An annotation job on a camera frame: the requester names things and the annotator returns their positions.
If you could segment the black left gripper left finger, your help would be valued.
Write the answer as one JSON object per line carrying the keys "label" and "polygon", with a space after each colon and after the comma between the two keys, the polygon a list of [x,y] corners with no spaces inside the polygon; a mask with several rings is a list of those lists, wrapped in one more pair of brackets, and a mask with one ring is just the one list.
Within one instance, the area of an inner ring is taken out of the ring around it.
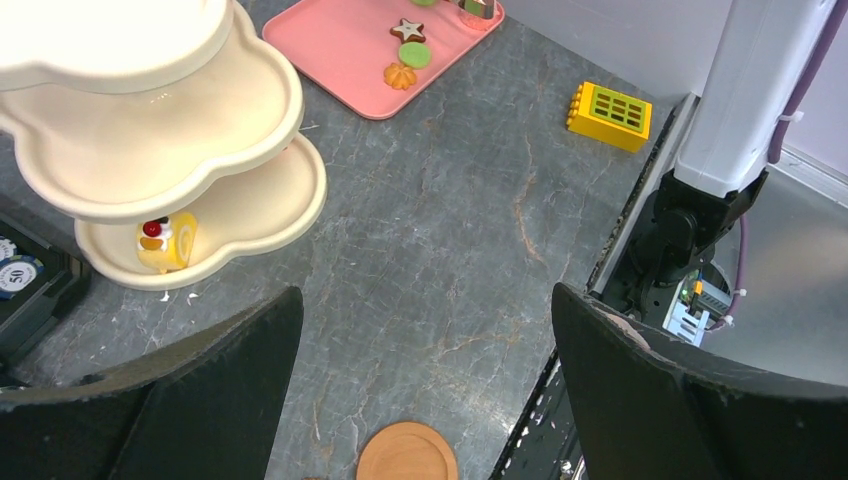
{"label": "black left gripper left finger", "polygon": [[1,396],[5,479],[261,479],[304,320],[290,287],[65,387]]}

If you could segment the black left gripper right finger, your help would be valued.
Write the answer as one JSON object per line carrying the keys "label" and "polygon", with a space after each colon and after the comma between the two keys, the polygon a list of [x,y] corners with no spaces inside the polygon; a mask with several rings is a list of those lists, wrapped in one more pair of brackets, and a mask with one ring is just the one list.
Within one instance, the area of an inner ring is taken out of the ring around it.
{"label": "black left gripper right finger", "polygon": [[592,479],[843,479],[847,390],[747,366],[564,284],[556,347]]}

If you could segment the yellow roll cake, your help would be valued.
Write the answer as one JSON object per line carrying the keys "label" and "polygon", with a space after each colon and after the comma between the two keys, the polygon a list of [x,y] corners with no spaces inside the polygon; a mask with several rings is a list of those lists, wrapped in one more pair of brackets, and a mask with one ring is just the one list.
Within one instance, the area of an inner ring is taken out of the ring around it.
{"label": "yellow roll cake", "polygon": [[139,262],[161,274],[186,268],[197,230],[197,219],[187,211],[139,224],[136,230]]}

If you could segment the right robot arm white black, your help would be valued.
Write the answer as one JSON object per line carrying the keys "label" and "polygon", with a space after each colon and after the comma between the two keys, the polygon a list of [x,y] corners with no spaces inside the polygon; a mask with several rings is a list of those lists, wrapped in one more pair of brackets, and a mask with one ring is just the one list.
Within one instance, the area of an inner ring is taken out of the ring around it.
{"label": "right robot arm white black", "polygon": [[846,13],[844,1],[732,2],[691,128],[654,195],[652,226],[628,250],[641,315],[655,291],[711,259],[752,207]]}

